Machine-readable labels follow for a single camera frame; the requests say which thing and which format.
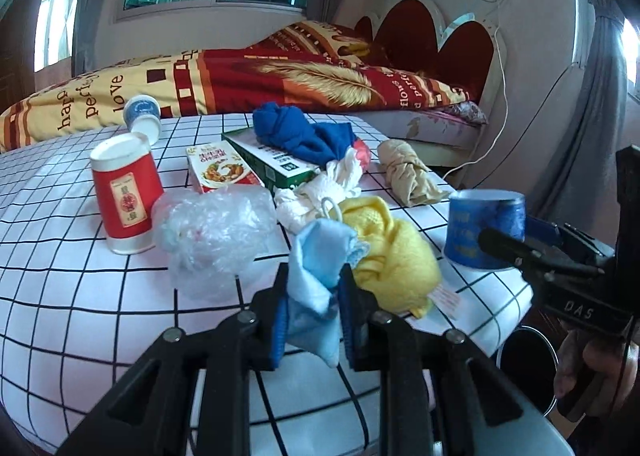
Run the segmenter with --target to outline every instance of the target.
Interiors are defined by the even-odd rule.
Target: beige cloth
[[[431,169],[422,163],[407,142],[383,141],[378,145],[378,158],[386,168],[386,182],[405,206],[431,205],[449,195],[429,179],[427,173]]]

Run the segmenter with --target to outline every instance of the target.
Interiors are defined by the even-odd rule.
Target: bed
[[[413,140],[429,165],[458,165],[484,121],[460,108],[479,102],[488,112],[493,102],[494,46],[479,23],[466,22],[447,39],[438,37],[443,27],[432,3],[403,0],[381,23],[373,14],[353,29],[302,21],[242,50],[124,60],[8,108],[0,150],[121,125],[126,101],[145,93],[158,99],[162,118],[251,112],[265,102],[357,112],[385,134]]]

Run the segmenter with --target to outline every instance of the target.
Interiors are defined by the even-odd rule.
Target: green and white box
[[[237,129],[222,133],[222,139],[231,142],[242,159],[249,163],[264,185],[274,189],[297,187],[316,176],[318,165],[294,158],[289,153],[258,142],[254,128]]]

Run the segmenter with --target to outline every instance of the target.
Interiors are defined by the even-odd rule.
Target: blue cloth
[[[280,107],[274,102],[254,110],[254,131],[260,143],[322,168],[344,158],[356,141],[350,123],[311,124],[298,107]]]
[[[287,342],[338,366],[340,319],[337,286],[345,262],[352,267],[369,253],[351,227],[316,219],[296,236],[289,254]]]

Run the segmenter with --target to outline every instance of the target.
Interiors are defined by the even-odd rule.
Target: metal bolt
[[[466,339],[466,335],[456,329],[447,330],[444,336],[451,344],[462,344]]]
[[[386,311],[378,310],[373,312],[371,319],[378,324],[389,324],[389,322],[393,320],[393,317]]]
[[[166,342],[177,342],[182,338],[183,331],[180,328],[168,328],[162,333],[162,338]]]
[[[253,324],[256,320],[255,313],[251,310],[243,310],[238,314],[238,320],[242,324]]]

